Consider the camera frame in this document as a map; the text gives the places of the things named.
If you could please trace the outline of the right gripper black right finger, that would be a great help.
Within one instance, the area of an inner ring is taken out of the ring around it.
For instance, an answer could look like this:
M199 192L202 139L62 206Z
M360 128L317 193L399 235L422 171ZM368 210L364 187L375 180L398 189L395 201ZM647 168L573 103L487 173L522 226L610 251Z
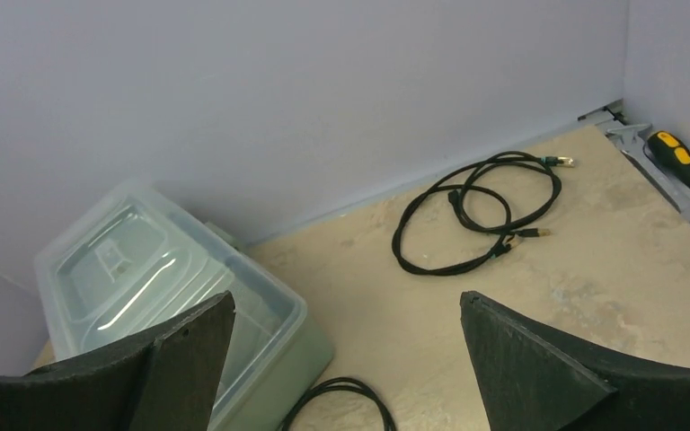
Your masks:
M476 291L460 310L492 430L690 430L690 368L599 346Z

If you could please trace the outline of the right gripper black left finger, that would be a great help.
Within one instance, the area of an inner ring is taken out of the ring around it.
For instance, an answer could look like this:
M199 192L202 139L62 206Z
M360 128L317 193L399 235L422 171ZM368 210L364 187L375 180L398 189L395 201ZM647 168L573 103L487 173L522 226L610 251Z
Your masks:
M0 375L0 430L205 430L234 317L224 292L82 355Z

